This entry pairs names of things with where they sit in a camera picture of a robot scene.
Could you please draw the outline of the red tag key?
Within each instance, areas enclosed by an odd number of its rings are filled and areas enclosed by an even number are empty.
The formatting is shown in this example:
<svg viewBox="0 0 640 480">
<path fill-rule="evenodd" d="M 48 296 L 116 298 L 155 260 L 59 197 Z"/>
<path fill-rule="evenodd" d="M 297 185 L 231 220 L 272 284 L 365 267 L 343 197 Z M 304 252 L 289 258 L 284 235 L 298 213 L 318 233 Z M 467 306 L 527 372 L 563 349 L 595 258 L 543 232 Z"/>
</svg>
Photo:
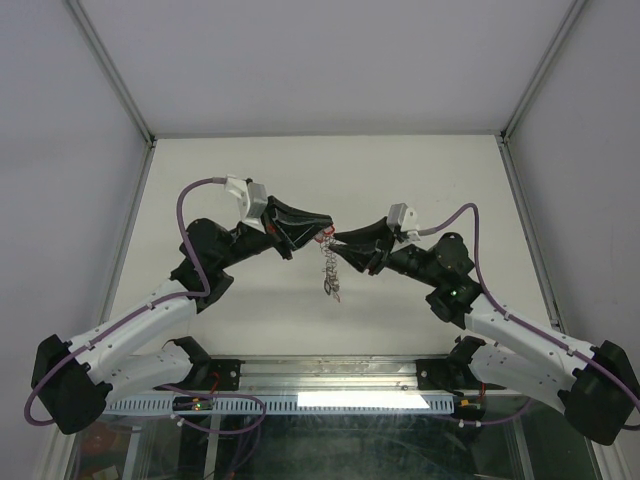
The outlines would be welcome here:
<svg viewBox="0 0 640 480">
<path fill-rule="evenodd" d="M 325 238 L 325 237 L 332 237 L 334 235 L 335 232 L 335 227 L 333 225 L 324 228 L 323 230 L 321 230 L 319 232 L 319 236 L 321 238 Z"/>
</svg>

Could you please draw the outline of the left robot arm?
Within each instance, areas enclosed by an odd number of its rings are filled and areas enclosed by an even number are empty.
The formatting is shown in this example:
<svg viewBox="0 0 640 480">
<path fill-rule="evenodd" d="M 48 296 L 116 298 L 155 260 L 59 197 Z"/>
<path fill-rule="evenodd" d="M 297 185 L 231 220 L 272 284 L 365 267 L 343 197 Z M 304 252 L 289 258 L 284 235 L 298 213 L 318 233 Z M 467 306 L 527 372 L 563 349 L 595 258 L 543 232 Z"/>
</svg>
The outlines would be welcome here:
<svg viewBox="0 0 640 480">
<path fill-rule="evenodd" d="M 185 224 L 181 210 L 176 216 L 184 258 L 168 279 L 120 317 L 69 340 L 53 334 L 40 342 L 24 407 L 29 424 L 40 423 L 31 414 L 35 401 L 50 416 L 46 425 L 71 435 L 128 396 L 164 385 L 201 387 L 209 377 L 209 355 L 192 337 L 150 354 L 138 349 L 216 303 L 234 281 L 227 268 L 270 249 L 290 260 L 333 225 L 326 214 L 295 209 L 273 196 L 231 230 L 207 218 Z"/>
</svg>

